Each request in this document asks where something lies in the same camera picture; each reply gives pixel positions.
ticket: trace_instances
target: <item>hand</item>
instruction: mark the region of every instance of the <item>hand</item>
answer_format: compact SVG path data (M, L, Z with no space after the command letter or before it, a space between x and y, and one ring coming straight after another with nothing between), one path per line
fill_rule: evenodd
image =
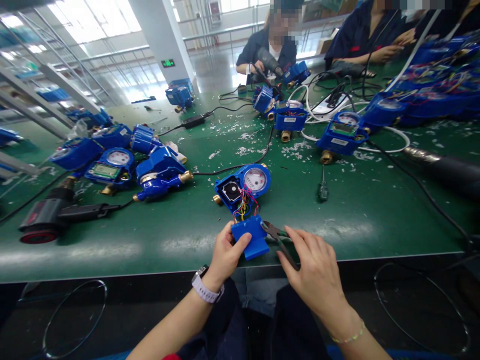
M334 248L320 236L288 226L285 230L301 263L300 271L296 271L285 255L277 252L290 285L325 326L337 323L338 316L348 313L351 307L342 289Z
M415 39L415 28L405 31L399 37L395 39L393 45L406 46L409 44L414 44L417 40Z
M255 66L258 68L258 70L260 70L262 73L265 72L265 65L263 62L261 62L260 60L258 60L256 63L255 63ZM250 65L250 72L251 74L258 74L257 72L257 69L253 66L253 65Z
M403 46L398 45L382 47L371 55L371 61L374 63L386 63L403 49Z
M234 273L240 257L252 239L252 235L246 233L232 245L232 241L235 241L232 234L233 224L233 221L226 224L216 237L211 264L202 279L207 289L214 293L218 293L222 284Z

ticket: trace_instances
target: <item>person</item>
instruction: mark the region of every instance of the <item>person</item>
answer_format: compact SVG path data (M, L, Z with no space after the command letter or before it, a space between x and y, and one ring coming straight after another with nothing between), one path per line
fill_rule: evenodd
M428 35L450 40L480 28L480 0L455 0L452 9L442 10L430 28ZM435 10L428 11L416 27L417 37L424 32Z
M215 304L205 290L194 288L133 349L127 360L248 359L247 325L230 279L250 242L246 233L235 245L233 221L216 237L210 268L201 282L218 295ZM329 359L313 314L338 344L346 360L391 359L359 314L347 302L335 251L323 238L285 226L298 253L296 271L285 255L277 256L289 285L276 296L265 359Z
M329 70L338 60L365 65L372 49L375 49L372 63L388 62L415 41L415 29L400 34L402 26L402 12L386 9L385 0L363 2L347 17L333 39L325 55L325 68Z
M259 60L260 48L269 50L284 72L297 62L297 44L289 36L289 32L299 20L303 2L304 0L273 1L264 28L250 36L236 61L236 71L239 74L248 75L247 85L255 82L252 75L257 74L257 69L266 77L272 76ZM259 76L257 81L262 82L263 77Z

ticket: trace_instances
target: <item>red sleeve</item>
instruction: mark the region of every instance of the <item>red sleeve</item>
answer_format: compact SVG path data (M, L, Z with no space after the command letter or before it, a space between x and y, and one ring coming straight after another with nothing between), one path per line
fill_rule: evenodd
M167 355L163 360L182 360L177 354Z

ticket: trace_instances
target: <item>screwdriver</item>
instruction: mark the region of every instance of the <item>screwdriver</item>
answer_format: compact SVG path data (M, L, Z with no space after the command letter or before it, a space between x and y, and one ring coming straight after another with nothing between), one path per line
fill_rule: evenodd
M325 164L323 164L319 195L322 203L329 199L329 188L327 187L327 182L325 181Z

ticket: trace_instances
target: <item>left hand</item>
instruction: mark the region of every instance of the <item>left hand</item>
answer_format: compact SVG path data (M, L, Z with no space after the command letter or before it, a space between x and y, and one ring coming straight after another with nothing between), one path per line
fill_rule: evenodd
M399 37L395 39L392 45L406 46L409 44L414 44L417 40L415 39L415 28L405 31Z
M226 224L216 237L210 268L202 279L207 289L214 293L218 293L223 283L234 273L240 257L252 239L252 235L246 233L232 245L232 241L235 241L232 234L233 224L233 221Z

